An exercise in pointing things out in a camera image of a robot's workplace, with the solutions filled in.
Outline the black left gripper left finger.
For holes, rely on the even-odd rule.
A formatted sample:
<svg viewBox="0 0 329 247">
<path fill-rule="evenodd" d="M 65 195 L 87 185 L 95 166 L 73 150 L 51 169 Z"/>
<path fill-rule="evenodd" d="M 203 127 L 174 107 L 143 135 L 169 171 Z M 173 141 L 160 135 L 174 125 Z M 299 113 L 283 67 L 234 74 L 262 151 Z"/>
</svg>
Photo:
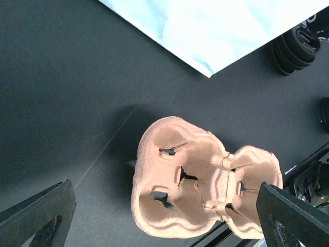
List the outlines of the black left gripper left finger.
<svg viewBox="0 0 329 247">
<path fill-rule="evenodd" d="M 76 210 L 70 180 L 1 212 L 1 246 L 64 246 Z"/>
</svg>

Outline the light blue paper bag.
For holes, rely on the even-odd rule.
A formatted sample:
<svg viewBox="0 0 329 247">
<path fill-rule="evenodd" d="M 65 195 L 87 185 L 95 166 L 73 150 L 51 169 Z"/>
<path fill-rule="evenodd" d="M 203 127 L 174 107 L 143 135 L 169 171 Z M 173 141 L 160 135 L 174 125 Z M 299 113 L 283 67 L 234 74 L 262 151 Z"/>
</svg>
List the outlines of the light blue paper bag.
<svg viewBox="0 0 329 247">
<path fill-rule="evenodd" d="M 104 1 L 160 46 L 211 77 L 328 6 L 317 1 Z"/>
</svg>

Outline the single cardboard cup carrier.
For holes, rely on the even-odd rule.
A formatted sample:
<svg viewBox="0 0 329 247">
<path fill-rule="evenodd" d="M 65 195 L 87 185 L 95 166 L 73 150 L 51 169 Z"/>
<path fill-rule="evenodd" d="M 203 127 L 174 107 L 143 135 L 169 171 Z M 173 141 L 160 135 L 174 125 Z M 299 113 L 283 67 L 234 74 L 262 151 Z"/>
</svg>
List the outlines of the single cardboard cup carrier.
<svg viewBox="0 0 329 247">
<path fill-rule="evenodd" d="M 150 236 L 193 238 L 218 221 L 242 239 L 262 239 L 261 184 L 283 186 L 276 156 L 253 146 L 234 153 L 211 132 L 169 116 L 152 123 L 137 149 L 131 211 Z"/>
</svg>

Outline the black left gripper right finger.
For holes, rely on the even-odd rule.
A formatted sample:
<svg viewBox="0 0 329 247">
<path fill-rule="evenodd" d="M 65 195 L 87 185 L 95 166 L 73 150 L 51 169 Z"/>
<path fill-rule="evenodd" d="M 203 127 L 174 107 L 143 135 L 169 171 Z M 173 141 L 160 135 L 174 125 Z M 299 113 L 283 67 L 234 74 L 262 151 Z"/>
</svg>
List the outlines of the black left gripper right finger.
<svg viewBox="0 0 329 247">
<path fill-rule="evenodd" d="M 263 182 L 256 207 L 267 246 L 328 246 L 328 214 L 290 193 Z"/>
</svg>

